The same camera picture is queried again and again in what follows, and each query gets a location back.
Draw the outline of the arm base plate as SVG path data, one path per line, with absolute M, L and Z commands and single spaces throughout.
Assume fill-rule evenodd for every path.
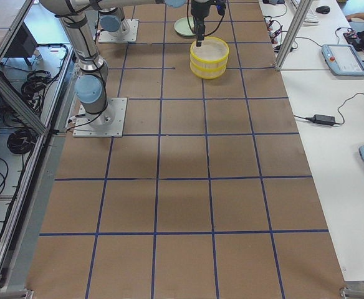
M 80 105 L 79 114 L 84 114 L 76 120 L 72 136 L 75 138 L 108 138 L 123 136 L 127 98 L 107 98 L 107 109 L 97 118 L 85 112 Z
M 100 19 L 101 32 L 98 42 L 101 44 L 135 43 L 138 32 L 138 19 L 124 19 L 117 17 L 102 17 Z

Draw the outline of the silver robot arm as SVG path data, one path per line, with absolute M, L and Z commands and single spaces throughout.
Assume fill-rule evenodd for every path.
M 127 19 L 121 7 L 99 11 L 98 42 L 100 44 L 135 43 L 138 34 L 138 19 Z
M 184 1 L 42 1 L 41 4 L 56 18 L 60 19 L 67 37 L 79 58 L 81 76 L 75 83 L 75 93 L 85 109 L 85 126 L 101 125 L 113 121 L 107 99 L 106 81 L 108 67 L 98 53 L 85 12 L 95 10 L 104 18 L 115 17 L 111 21 L 113 32 L 120 32 L 125 6 L 165 4 L 172 8 L 181 7 Z

